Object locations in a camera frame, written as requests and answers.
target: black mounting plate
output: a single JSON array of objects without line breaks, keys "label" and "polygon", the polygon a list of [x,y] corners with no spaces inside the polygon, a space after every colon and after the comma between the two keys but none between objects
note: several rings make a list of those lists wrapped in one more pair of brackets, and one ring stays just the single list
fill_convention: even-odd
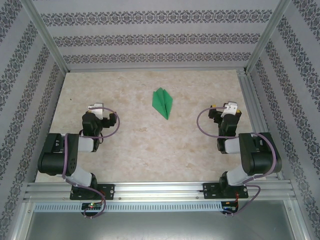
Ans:
[{"label": "black mounting plate", "polygon": [[[72,186],[70,193],[70,200],[101,200],[99,194],[95,194],[92,198],[86,198],[82,196],[81,193],[77,193],[78,187]],[[97,190],[102,192],[105,200],[113,200],[115,195],[115,185],[114,184],[98,184]]]},{"label": "black mounting plate", "polygon": [[247,199],[249,197],[248,190],[245,186],[227,186],[224,191],[221,190],[219,182],[203,183],[204,199],[235,199],[238,193],[239,199]]}]

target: green paper airplane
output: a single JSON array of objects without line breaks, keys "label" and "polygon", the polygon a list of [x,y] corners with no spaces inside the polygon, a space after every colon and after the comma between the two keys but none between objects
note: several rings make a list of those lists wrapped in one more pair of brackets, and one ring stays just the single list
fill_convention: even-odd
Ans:
[{"label": "green paper airplane", "polygon": [[165,119],[169,119],[173,99],[169,93],[161,87],[153,92],[152,107],[154,107]]}]

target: wall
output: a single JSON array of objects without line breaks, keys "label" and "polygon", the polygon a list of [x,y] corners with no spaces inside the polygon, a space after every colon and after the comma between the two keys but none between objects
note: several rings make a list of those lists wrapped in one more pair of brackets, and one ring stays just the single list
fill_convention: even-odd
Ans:
[{"label": "wall", "polygon": [[0,240],[35,179],[64,76],[18,0],[0,0]]},{"label": "wall", "polygon": [[279,0],[35,0],[71,70],[244,67]]},{"label": "wall", "polygon": [[320,0],[293,0],[251,72],[312,239],[320,239]]}]

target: beige tabletop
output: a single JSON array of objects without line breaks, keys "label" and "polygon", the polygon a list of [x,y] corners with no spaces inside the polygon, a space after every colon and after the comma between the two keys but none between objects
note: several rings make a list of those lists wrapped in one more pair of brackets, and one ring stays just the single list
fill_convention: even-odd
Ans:
[{"label": "beige tabletop", "polygon": [[[153,91],[159,87],[173,98],[169,120],[152,107]],[[216,181],[240,164],[240,155],[221,154],[217,140],[198,130],[196,118],[210,105],[228,101],[237,102],[242,111],[237,133],[251,132],[235,70],[68,73],[50,132],[78,133],[87,107],[104,103],[118,113],[119,131],[97,152],[79,152],[77,159],[98,182]],[[200,125],[208,133],[218,133],[208,113]],[[38,173],[36,182],[62,179]]]}]

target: purple cable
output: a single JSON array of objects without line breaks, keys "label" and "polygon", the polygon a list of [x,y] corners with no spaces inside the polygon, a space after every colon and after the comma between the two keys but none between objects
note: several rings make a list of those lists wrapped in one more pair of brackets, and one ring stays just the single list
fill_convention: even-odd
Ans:
[{"label": "purple cable", "polygon": [[[218,139],[235,139],[235,138],[237,138],[237,136],[217,136],[217,135],[211,135],[211,134],[209,134],[209,133],[207,133],[207,132],[205,132],[205,131],[202,130],[202,128],[201,128],[200,125],[199,125],[199,118],[200,118],[201,114],[203,114],[205,111],[208,111],[208,110],[211,110],[211,109],[226,109],[226,107],[224,107],[224,106],[209,107],[209,108],[206,108],[206,109],[204,109],[203,111],[201,111],[201,112],[199,113],[198,117],[196,118],[196,125],[197,125],[197,127],[199,128],[199,130],[200,130],[203,134],[205,134],[205,135],[207,135],[207,136],[209,136],[209,137],[212,137],[212,138],[218,138]],[[259,178],[263,178],[263,177],[268,176],[269,174],[271,174],[271,173],[275,170],[276,163],[277,163],[276,151],[275,151],[275,149],[274,149],[274,146],[272,146],[271,142],[270,142],[265,136],[263,136],[263,135],[260,134],[260,133],[251,132],[250,134],[256,135],[256,136],[262,138],[262,139],[268,144],[269,148],[271,149],[271,153],[272,153],[272,165],[271,165],[270,170],[267,171],[265,174],[262,174],[262,175],[259,175],[259,176],[256,176],[256,177],[253,176],[253,177],[248,178],[247,180],[244,180],[244,181],[242,182],[244,185],[245,185],[246,183],[252,181],[252,180],[255,180],[255,179],[259,179]],[[248,185],[248,184],[247,184],[246,186],[247,186],[247,187],[255,187],[255,188],[258,188],[258,192],[257,192],[257,193],[253,196],[253,198],[252,198],[246,205],[244,205],[239,211],[237,211],[237,212],[235,212],[235,213],[232,213],[232,212],[224,209],[225,212],[231,214],[232,216],[241,213],[246,207],[248,207],[248,206],[253,202],[253,200],[256,199],[256,197],[257,197],[257,196],[259,195],[259,193],[261,192],[261,188],[260,188],[258,185]]]},{"label": "purple cable", "polygon": [[258,197],[259,193],[261,192],[261,187],[258,185],[246,185],[247,187],[254,187],[254,188],[258,188],[258,192],[251,198],[250,201],[248,201],[240,210],[238,210],[237,212],[233,213],[229,210],[223,209],[224,212],[227,212],[228,214],[230,214],[231,216],[235,216],[238,215],[239,213],[241,213],[248,205],[250,205],[255,199],[256,197]]},{"label": "purple cable", "polygon": [[86,219],[94,219],[96,217],[99,217],[105,211],[106,206],[107,206],[105,196],[101,192],[99,192],[98,190],[95,190],[92,187],[79,185],[79,184],[76,184],[76,183],[74,183],[72,181],[69,181],[67,179],[67,177],[66,177],[67,165],[68,165],[68,133],[64,136],[64,164],[63,164],[62,178],[65,180],[65,182],[67,182],[68,184],[71,184],[72,186],[75,186],[77,188],[82,188],[82,189],[87,189],[87,190],[93,191],[93,192],[95,192],[95,193],[97,193],[97,194],[99,194],[101,196],[101,198],[103,200],[103,208],[102,208],[102,210],[100,212],[98,212],[94,216],[87,216],[86,215],[87,208],[83,212],[84,218],[86,218]]},{"label": "purple cable", "polygon": [[112,112],[116,116],[116,118],[118,120],[118,125],[117,125],[116,129],[112,133],[110,133],[109,135],[106,135],[106,136],[80,136],[80,137],[86,138],[86,139],[106,139],[106,138],[111,137],[112,135],[114,135],[118,131],[119,127],[120,127],[120,118],[119,118],[118,114],[115,111],[111,110],[110,108],[107,108],[107,107],[104,107],[104,106],[102,106],[102,107],[91,107],[90,108],[90,110],[94,110],[94,109],[104,109],[104,110]]}]

